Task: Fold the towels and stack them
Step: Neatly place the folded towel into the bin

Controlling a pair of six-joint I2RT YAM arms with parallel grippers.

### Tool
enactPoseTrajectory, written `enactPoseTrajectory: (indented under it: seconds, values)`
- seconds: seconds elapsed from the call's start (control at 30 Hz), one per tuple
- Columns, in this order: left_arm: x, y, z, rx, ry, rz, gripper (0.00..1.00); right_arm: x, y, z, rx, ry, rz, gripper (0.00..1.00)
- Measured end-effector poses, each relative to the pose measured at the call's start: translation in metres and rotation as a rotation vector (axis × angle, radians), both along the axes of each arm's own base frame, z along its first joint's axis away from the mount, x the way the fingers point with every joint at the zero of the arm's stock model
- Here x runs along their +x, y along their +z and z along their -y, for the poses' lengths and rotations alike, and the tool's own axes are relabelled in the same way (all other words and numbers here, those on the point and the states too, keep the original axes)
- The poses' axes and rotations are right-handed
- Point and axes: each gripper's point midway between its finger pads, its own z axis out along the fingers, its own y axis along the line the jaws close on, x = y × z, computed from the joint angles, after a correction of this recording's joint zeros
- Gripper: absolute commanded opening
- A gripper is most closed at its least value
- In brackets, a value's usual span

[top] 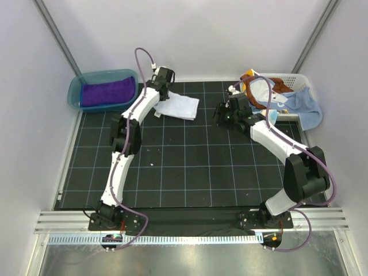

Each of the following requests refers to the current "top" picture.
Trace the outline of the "purple towel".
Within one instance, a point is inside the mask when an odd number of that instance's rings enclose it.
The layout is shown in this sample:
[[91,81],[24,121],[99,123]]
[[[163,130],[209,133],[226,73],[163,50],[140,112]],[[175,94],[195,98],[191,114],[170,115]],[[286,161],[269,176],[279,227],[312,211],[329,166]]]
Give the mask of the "purple towel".
[[132,76],[115,82],[84,85],[80,94],[80,106],[124,104],[134,97],[135,91],[136,82]]

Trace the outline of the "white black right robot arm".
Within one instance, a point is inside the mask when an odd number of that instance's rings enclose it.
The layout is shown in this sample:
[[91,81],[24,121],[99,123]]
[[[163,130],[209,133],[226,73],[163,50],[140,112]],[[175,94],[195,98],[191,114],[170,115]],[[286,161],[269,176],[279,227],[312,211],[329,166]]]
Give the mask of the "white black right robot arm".
[[259,221],[272,228],[304,200],[330,187],[324,152],[289,138],[271,124],[269,113],[253,113],[245,95],[236,94],[217,104],[213,125],[238,131],[261,144],[284,166],[283,188],[259,207]]

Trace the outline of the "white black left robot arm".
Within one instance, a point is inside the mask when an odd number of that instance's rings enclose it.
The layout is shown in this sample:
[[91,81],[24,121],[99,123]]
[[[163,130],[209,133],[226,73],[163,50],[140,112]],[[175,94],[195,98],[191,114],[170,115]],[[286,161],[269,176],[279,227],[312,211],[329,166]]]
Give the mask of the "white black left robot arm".
[[90,223],[109,230],[120,227],[123,207],[122,196],[129,167],[141,148],[141,123],[149,111],[160,101],[168,99],[175,72],[167,67],[154,69],[141,94],[119,117],[112,120],[110,139],[112,162],[105,190],[97,204]]

